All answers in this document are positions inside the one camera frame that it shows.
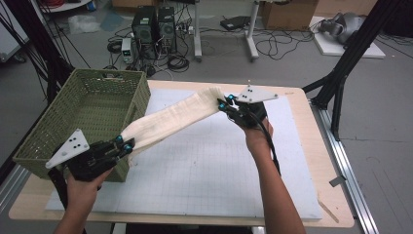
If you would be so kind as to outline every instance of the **forearm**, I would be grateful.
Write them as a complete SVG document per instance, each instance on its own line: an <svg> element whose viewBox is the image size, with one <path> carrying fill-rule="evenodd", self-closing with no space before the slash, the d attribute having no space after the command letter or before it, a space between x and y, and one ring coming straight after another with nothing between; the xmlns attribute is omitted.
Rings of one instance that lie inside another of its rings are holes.
<svg viewBox="0 0 413 234"><path fill-rule="evenodd" d="M58 224L55 234L81 234L85 228L88 214L80 214L67 210Z"/></svg>
<svg viewBox="0 0 413 234"><path fill-rule="evenodd" d="M267 233L305 233L300 216L271 160L269 150L255 152L254 159L259 173Z"/></svg>

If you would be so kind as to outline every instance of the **white grid paper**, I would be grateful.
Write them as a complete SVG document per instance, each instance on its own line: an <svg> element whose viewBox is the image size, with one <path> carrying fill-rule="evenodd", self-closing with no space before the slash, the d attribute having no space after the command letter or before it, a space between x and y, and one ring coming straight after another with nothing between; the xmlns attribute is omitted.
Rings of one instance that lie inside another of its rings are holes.
<svg viewBox="0 0 413 234"><path fill-rule="evenodd" d="M151 90L146 114L192 91ZM282 179L304 219L321 218L288 99L265 101ZM170 136L133 158L125 183L104 182L94 211L262 217L258 173L243 131L222 112ZM56 192L48 210L62 210Z"/></svg>

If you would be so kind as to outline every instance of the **human arm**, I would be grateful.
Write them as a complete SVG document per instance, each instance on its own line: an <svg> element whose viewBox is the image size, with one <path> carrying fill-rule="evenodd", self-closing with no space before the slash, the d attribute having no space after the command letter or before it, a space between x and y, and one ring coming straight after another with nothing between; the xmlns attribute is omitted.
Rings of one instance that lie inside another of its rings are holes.
<svg viewBox="0 0 413 234"><path fill-rule="evenodd" d="M273 127L263 121L270 135ZM271 149L261 130L245 129L245 141L258 169L265 226L268 234L305 233L304 225L271 159Z"/></svg>
<svg viewBox="0 0 413 234"><path fill-rule="evenodd" d="M97 188L109 176L108 170L91 182L76 180L72 174L67 178L68 204L63 219L57 225L55 234L80 234L85 228L86 219L94 206Z"/></svg>

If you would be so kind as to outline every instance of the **wooden table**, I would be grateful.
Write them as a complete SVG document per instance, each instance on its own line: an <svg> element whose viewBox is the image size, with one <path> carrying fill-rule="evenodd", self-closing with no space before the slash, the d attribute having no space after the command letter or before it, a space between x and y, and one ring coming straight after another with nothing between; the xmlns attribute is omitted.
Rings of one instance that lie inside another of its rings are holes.
<svg viewBox="0 0 413 234"><path fill-rule="evenodd" d="M210 86L220 86L223 92L240 92L244 85L189 83L171 81L148 81L150 88L199 90ZM297 131L300 136L304 154L322 210L322 219L304 221L305 226L315 227L352 227L353 215L344 196L341 185L332 187L328 182L337 177L332 162L319 132L313 112L304 92L298 88L260 87L262 89L286 96L289 100ZM31 175L13 204L9 216L12 219L26 220L60 220L62 211L47 211L46 204L54 189L48 180ZM122 214L91 213L88 221L108 222L153 222L180 224L214 224L214 225L248 225L263 226L263 218L189 216L171 214Z"/></svg>

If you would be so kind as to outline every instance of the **aluminum frame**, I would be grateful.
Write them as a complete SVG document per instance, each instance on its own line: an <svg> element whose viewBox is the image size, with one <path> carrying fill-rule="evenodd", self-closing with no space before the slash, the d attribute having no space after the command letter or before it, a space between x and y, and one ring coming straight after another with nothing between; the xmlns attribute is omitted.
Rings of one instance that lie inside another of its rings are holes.
<svg viewBox="0 0 413 234"><path fill-rule="evenodd" d="M364 233L378 234L379 230L377 229L373 216L368 209L364 196L362 195L361 189L358 185L356 176L353 172L352 166L350 165L343 144L341 141L336 140L334 134L331 132L331 117L328 113L328 110L318 109L316 113L319 115L319 118L322 121L321 127L323 127L327 139L330 143L337 168L340 174L346 178L345 187L352 199L354 208L357 212L359 223Z"/></svg>

